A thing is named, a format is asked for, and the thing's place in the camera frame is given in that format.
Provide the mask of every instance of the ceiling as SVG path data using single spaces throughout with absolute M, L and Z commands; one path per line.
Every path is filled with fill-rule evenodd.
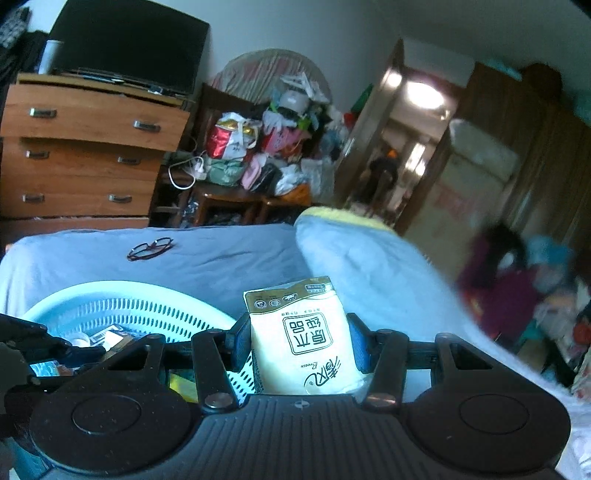
M 577 0 L 582 8 L 591 0 Z M 568 93 L 591 90 L 591 19 L 571 0 L 374 0 L 403 37 L 475 60 L 559 70 Z

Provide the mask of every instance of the bed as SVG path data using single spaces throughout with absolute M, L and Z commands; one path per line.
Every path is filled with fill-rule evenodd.
M 161 236 L 172 237 L 175 247 L 148 261 L 126 260 L 132 247 Z M 18 317 L 66 287 L 130 280 L 178 290 L 237 319 L 244 311 L 245 290 L 317 275 L 330 276 L 345 310 L 356 312 L 373 330 L 396 329 L 417 341 L 455 333 L 551 392 L 566 406 L 572 423 L 558 470 L 570 480 L 585 478 L 581 465 L 591 461 L 591 406 L 490 341 L 419 251 L 383 229 L 321 218 L 312 211 L 295 227 L 148 228 L 29 237 L 0 263 L 0 312 Z M 429 378 L 428 372 L 409 372 L 405 400 L 426 390 Z

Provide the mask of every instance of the eyeglasses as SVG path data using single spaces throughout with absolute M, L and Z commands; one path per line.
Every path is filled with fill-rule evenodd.
M 133 247 L 127 254 L 127 260 L 135 262 L 136 260 L 149 260 L 150 258 L 162 255 L 173 247 L 173 239 L 169 236 L 158 238 L 151 244 L 139 244 Z

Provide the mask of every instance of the drawer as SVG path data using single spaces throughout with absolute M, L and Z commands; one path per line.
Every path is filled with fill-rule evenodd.
M 188 112 L 177 108 L 120 95 L 46 85 L 11 85 L 0 135 L 175 151 L 188 118 Z
M 147 217 L 139 218 L 42 218 L 30 220 L 5 220 L 0 222 L 0 244 L 13 244 L 23 237 L 61 232 L 63 230 L 118 230 L 122 228 L 146 228 Z
M 145 216 L 153 192 L 153 181 L 3 174 L 0 214 L 6 218 Z
M 5 138 L 2 175 L 109 177 L 156 182 L 163 154 L 124 145 Z

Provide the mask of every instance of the black ribbed surface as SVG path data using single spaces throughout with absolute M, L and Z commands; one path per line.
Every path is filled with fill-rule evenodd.
M 253 396 L 212 415 L 181 451 L 125 480 L 447 480 L 478 478 L 439 465 L 394 416 L 362 410 L 348 395 Z M 86 478 L 52 471 L 47 480 Z M 522 478 L 560 478 L 553 470 Z

